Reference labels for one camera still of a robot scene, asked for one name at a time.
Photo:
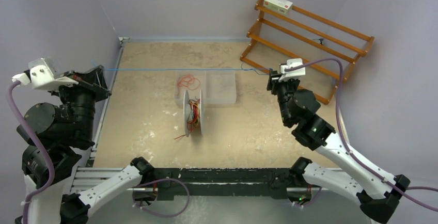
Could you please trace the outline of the white filament spool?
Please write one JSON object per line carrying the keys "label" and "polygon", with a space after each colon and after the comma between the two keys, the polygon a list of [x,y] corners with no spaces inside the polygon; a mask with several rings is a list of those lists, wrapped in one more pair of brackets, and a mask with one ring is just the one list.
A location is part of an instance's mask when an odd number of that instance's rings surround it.
{"label": "white filament spool", "polygon": [[204,133],[204,96],[203,90],[200,90],[199,97],[190,98],[186,90],[183,96],[183,124],[184,135],[189,137],[195,130]]}

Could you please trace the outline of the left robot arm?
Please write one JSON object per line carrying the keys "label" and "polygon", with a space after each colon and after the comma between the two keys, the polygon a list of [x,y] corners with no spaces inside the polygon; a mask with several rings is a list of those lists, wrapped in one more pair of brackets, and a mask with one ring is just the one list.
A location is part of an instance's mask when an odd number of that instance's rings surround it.
{"label": "left robot arm", "polygon": [[[37,103],[22,115],[12,91],[25,85],[59,97],[61,104]],[[76,151],[94,146],[96,103],[110,95],[103,66],[83,73],[57,73],[49,66],[38,65],[13,76],[7,101],[19,121],[17,133],[28,145],[22,155],[27,193],[23,213],[15,223],[86,223],[96,210],[128,188],[153,183],[154,167],[137,157],[118,174],[89,190],[64,193],[81,159]]]}

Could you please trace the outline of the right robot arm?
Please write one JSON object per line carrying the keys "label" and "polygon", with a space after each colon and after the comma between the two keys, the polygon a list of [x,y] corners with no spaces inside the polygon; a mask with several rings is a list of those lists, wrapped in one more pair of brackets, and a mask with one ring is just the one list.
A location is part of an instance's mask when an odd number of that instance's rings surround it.
{"label": "right robot arm", "polygon": [[267,90],[277,96],[283,125],[292,129],[296,141],[331,160],[342,172],[300,157],[291,167],[291,182],[327,188],[357,204],[370,219],[388,223],[410,180],[381,169],[344,143],[340,134],[317,115],[321,105],[314,94],[299,89],[299,83],[299,79],[270,69]]}

